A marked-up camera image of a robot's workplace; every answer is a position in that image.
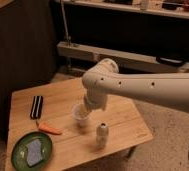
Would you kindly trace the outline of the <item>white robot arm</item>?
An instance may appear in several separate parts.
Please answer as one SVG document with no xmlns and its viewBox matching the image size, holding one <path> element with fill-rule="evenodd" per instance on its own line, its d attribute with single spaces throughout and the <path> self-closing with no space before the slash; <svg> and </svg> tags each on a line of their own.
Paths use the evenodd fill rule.
<svg viewBox="0 0 189 171">
<path fill-rule="evenodd" d="M 84 73 L 82 84 L 88 110 L 104 110 L 113 94 L 189 112 L 189 73 L 120 74 L 116 62 L 106 58 Z"/>
</svg>

